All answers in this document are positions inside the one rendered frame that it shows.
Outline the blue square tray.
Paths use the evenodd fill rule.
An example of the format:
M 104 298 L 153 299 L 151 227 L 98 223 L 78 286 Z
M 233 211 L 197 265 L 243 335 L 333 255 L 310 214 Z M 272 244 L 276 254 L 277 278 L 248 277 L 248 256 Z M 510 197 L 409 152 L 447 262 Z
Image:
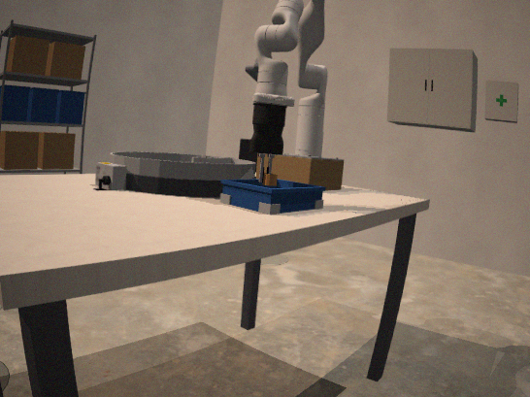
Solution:
M 276 186 L 259 180 L 221 180 L 220 203 L 267 215 L 323 209 L 324 186 L 277 179 Z

